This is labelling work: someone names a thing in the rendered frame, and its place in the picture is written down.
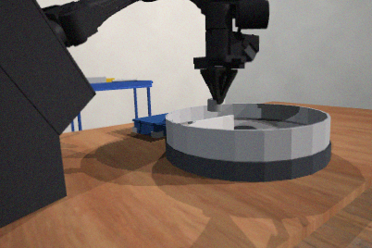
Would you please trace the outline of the blue open box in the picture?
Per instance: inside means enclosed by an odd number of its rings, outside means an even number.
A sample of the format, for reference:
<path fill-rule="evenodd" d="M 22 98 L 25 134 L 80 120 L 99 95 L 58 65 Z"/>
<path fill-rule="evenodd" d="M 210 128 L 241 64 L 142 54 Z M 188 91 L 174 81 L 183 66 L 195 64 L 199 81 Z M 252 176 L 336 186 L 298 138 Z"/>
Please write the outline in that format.
<path fill-rule="evenodd" d="M 137 132 L 140 134 L 151 136 L 151 131 L 163 131 L 164 136 L 167 136 L 166 114 L 154 115 L 144 118 L 135 118 L 134 127 L 137 128 Z"/>

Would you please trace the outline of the grey round turntable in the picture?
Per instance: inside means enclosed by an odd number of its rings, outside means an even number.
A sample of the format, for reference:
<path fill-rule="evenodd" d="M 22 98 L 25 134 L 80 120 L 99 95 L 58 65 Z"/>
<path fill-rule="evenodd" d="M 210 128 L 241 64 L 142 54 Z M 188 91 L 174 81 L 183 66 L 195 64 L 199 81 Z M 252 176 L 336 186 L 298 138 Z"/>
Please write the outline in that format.
<path fill-rule="evenodd" d="M 209 179 L 268 182 L 312 175 L 330 161 L 330 115 L 276 104 L 207 105 L 166 114 L 166 157 Z"/>

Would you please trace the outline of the silver metal bushing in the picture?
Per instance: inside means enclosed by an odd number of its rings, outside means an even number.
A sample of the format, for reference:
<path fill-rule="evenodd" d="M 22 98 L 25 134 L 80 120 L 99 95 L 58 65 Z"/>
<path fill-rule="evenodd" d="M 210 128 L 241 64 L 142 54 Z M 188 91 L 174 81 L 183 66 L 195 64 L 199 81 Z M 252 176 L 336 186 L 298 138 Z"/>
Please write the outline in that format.
<path fill-rule="evenodd" d="M 211 112 L 222 111 L 222 104 L 218 104 L 217 100 L 213 100 L 213 98 L 209 98 L 207 99 L 207 110 Z"/>

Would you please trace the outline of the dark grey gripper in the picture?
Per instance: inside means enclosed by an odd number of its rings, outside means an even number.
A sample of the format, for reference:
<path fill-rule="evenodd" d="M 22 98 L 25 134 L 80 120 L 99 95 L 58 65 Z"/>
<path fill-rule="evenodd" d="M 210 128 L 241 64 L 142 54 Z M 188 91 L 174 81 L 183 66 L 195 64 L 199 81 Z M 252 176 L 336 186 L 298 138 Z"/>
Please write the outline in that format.
<path fill-rule="evenodd" d="M 246 56 L 229 55 L 229 32 L 232 29 L 205 32 L 205 56 L 194 57 L 194 69 L 200 73 L 218 104 L 223 104 L 226 94 L 238 70 L 245 68 Z M 229 66 L 229 67 L 228 67 Z"/>

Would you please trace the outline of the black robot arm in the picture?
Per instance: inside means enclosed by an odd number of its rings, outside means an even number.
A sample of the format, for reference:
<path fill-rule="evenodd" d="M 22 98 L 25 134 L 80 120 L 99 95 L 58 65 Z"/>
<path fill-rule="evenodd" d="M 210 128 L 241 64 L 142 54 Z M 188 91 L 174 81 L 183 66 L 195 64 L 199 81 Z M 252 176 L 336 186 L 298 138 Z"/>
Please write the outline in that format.
<path fill-rule="evenodd" d="M 97 28 L 108 18 L 138 1 L 154 2 L 157 0 L 79 0 L 51 8 L 44 11 L 44 14 L 65 46 L 71 47 L 86 43 L 87 38 L 97 33 Z M 211 34 L 212 30 L 232 29 L 232 19 L 235 19 L 235 27 L 238 27 L 238 30 L 267 29 L 268 0 L 190 1 L 201 9 L 201 14 L 205 15 L 205 30 L 211 31 Z M 230 55 L 246 56 L 246 62 L 252 62 L 258 52 L 258 35 L 243 34 L 237 31 L 229 32 Z"/>

